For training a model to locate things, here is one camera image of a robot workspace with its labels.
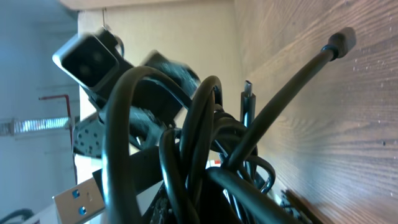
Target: cable connector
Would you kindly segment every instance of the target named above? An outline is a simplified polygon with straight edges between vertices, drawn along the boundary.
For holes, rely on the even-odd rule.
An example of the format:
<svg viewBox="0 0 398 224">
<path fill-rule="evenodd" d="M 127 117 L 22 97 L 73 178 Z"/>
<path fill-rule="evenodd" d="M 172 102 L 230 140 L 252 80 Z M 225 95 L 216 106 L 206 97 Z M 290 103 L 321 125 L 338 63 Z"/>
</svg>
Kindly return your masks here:
<svg viewBox="0 0 398 224">
<path fill-rule="evenodd" d="M 63 224 L 80 224 L 99 215 L 105 204 L 100 190 L 91 178 L 54 198 L 59 220 Z"/>
</svg>

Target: white wall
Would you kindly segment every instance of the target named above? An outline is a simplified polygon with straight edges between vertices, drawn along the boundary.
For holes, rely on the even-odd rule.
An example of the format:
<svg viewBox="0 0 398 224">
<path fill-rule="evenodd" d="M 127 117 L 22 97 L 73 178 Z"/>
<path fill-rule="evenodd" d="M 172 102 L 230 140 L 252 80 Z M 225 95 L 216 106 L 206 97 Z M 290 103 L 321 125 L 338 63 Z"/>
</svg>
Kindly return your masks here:
<svg viewBox="0 0 398 224">
<path fill-rule="evenodd" d="M 0 3 L 0 119 L 67 116 L 65 100 L 38 100 L 59 94 L 70 95 L 78 116 L 78 85 L 51 60 L 76 32 L 76 21 L 50 6 L 51 16 L 46 7 L 31 16 L 28 6 Z M 48 207 L 53 195 L 73 186 L 72 165 L 68 130 L 0 137 L 0 218 L 20 208 L 37 213 Z"/>
</svg>

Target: black cable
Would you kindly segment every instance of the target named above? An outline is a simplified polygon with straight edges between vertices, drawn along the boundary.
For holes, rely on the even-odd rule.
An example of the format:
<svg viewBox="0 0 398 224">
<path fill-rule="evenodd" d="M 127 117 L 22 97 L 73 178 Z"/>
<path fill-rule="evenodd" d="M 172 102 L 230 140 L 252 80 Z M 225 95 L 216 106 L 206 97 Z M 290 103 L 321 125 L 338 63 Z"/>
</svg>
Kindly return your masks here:
<svg viewBox="0 0 398 224">
<path fill-rule="evenodd" d="M 274 201 L 233 173 L 219 167 L 211 167 L 206 170 L 206 174 L 212 181 L 231 192 L 260 223 L 298 223 Z"/>
<path fill-rule="evenodd" d="M 128 70 L 114 86 L 108 101 L 102 180 L 104 201 L 111 221 L 142 222 L 131 178 L 134 174 L 126 171 L 129 167 L 129 108 L 137 83 L 145 79 L 164 87 L 188 108 L 182 130 L 166 130 L 159 143 L 164 186 L 171 213 L 178 223 L 199 223 L 200 219 L 208 223 L 213 217 L 218 222 L 227 220 L 228 223 L 237 223 L 237 213 L 242 222 L 248 224 L 255 223 L 256 220 L 260 223 L 297 223 L 262 194 L 273 186 L 275 170 L 257 156 L 256 144 L 293 97 L 328 61 L 343 57 L 353 48 L 353 35 L 350 28 L 333 35 L 328 45 L 293 76 L 247 129 L 224 112 L 221 83 L 217 77 L 204 80 L 191 100 L 176 83 L 158 70 L 149 67 Z M 253 115 L 254 110 L 251 108 L 254 105 L 245 105 L 243 116 L 248 113 Z M 176 138 L 180 138 L 180 142 L 175 143 Z M 213 167 L 204 172 L 210 148 L 220 153 L 223 162 L 221 168 Z M 244 163 L 247 164 L 247 170 L 243 167 Z M 266 182 L 259 179 L 257 166 L 269 174 Z M 254 178 L 257 178 L 256 186 L 265 183 L 262 192 L 255 188 Z M 231 202 L 237 205 L 235 213 L 228 205 L 223 189 L 227 190 L 229 198 L 235 198 Z M 149 214 L 146 213 L 144 218 L 148 221 Z"/>
<path fill-rule="evenodd" d="M 195 136 L 198 136 L 198 125 L 201 122 L 200 116 L 205 108 L 207 99 L 211 92 L 214 92 L 215 103 L 223 105 L 221 82 L 215 76 L 206 78 L 199 86 L 189 107 L 182 126 L 182 134 L 180 139 L 180 157 L 182 163 L 182 178 L 185 179 L 189 164 L 192 159 L 192 149 L 195 145 Z"/>
<path fill-rule="evenodd" d="M 159 143 L 159 159 L 167 195 L 178 223 L 200 223 L 198 214 L 191 200 L 189 200 L 183 179 L 180 176 L 173 152 L 175 145 L 174 134 L 174 128 L 164 131 Z"/>
<path fill-rule="evenodd" d="M 260 192 L 263 194 L 268 193 L 268 191 L 272 188 L 272 186 L 275 183 L 276 179 L 276 173 L 275 169 L 269 164 L 269 162 L 265 161 L 263 158 L 259 156 L 249 156 L 246 161 L 249 161 L 259 167 L 262 167 L 265 171 L 268 173 L 268 180 L 264 184 L 263 187 L 261 187 Z"/>
<path fill-rule="evenodd" d="M 330 49 L 322 50 L 268 102 L 261 110 L 254 121 L 249 125 L 246 133 L 236 149 L 229 155 L 222 167 L 228 170 L 236 170 L 243 161 L 251 154 L 254 146 L 262 138 L 269 126 L 280 115 L 282 110 L 294 98 L 294 96 L 303 88 L 303 86 L 315 76 L 323 66 L 334 57 L 334 51 Z"/>
<path fill-rule="evenodd" d="M 211 92 L 202 114 L 198 143 L 193 152 L 192 165 L 187 181 L 188 194 L 195 207 L 197 207 L 200 198 L 202 177 L 210 152 L 211 136 L 209 133 L 213 130 L 214 105 L 215 97 L 214 93 Z"/>
<path fill-rule="evenodd" d="M 150 67 L 132 68 L 115 84 L 108 101 L 102 156 L 104 202 L 114 223 L 141 223 L 132 174 L 125 170 L 129 167 L 129 110 L 134 89 L 142 79 L 158 82 L 186 107 L 191 103 L 171 78 Z"/>
<path fill-rule="evenodd" d="M 16 211 L 11 212 L 10 214 L 6 215 L 4 218 L 0 219 L 0 224 L 5 224 L 8 220 L 13 219 L 15 217 L 22 217 L 23 221 L 28 220 L 30 217 L 34 216 L 34 213 L 31 209 L 23 208 L 18 209 Z"/>
</svg>

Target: usb-a connector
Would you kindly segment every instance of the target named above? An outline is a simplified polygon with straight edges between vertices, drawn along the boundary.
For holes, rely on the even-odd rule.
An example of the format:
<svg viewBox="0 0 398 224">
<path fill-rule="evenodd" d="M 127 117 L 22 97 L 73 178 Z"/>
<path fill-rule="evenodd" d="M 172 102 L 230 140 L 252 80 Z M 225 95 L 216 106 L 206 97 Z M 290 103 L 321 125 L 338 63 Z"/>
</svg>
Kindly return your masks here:
<svg viewBox="0 0 398 224">
<path fill-rule="evenodd" d="M 80 224 L 91 220 L 104 209 L 104 200 L 94 178 L 54 197 L 62 224 Z"/>
</svg>

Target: wood grain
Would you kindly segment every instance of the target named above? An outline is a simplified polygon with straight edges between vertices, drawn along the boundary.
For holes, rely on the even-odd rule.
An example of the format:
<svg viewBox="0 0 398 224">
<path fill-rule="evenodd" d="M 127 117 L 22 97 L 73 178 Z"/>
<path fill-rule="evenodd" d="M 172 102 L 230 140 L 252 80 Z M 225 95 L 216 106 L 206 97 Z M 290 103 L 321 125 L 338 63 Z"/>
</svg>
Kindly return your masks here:
<svg viewBox="0 0 398 224">
<path fill-rule="evenodd" d="M 257 112 L 350 26 L 329 63 L 260 142 L 278 180 L 335 223 L 398 223 L 398 2 L 236 0 L 244 76 Z"/>
</svg>

